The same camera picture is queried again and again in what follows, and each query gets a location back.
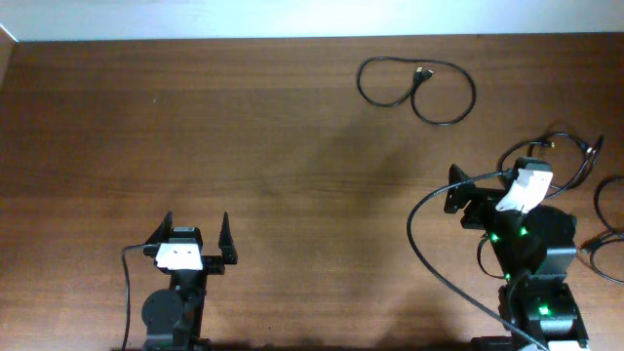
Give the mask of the black USB cable removed one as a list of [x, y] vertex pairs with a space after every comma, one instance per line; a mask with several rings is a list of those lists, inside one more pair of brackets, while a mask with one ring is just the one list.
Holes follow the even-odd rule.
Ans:
[[603, 272], [603, 270], [596, 264], [596, 253], [610, 244], [617, 244], [623, 242], [623, 228], [618, 228], [612, 225], [605, 217], [601, 205], [600, 198], [602, 192], [606, 187], [613, 183], [623, 182], [623, 175], [610, 175], [599, 182], [593, 196], [594, 211], [604, 227], [604, 231], [596, 237], [587, 240], [582, 246], [580, 251], [588, 255], [589, 267], [599, 277], [610, 281], [611, 283], [622, 286], [623, 280], [617, 279]]

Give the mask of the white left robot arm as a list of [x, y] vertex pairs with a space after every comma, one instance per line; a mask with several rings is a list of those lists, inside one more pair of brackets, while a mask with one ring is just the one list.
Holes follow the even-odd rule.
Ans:
[[207, 279], [222, 275], [235, 265], [238, 255], [231, 235], [229, 216], [223, 215], [218, 236], [219, 254], [203, 254], [201, 230], [175, 227], [167, 213], [145, 241], [143, 254], [170, 277], [165, 289], [153, 292], [143, 303], [141, 319], [146, 326], [144, 350], [210, 350], [211, 342], [201, 336]]

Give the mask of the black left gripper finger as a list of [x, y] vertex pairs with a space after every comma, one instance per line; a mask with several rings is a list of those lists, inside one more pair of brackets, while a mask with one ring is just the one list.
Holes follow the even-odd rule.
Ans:
[[222, 266], [236, 265], [238, 263], [238, 253], [231, 234], [228, 212], [223, 214], [218, 247], [221, 250], [220, 264]]
[[145, 241], [145, 245], [160, 245], [169, 241], [173, 230], [173, 213], [167, 212], [157, 229]]

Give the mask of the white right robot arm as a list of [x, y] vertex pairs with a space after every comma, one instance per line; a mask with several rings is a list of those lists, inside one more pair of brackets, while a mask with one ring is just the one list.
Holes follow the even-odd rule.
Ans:
[[464, 212], [465, 229], [482, 230], [505, 285], [499, 313], [509, 335], [475, 337], [475, 350], [586, 350], [589, 336], [566, 283], [576, 257], [576, 218], [544, 205], [551, 166], [521, 158], [503, 174], [501, 189], [480, 188], [458, 166], [449, 169], [444, 210]]

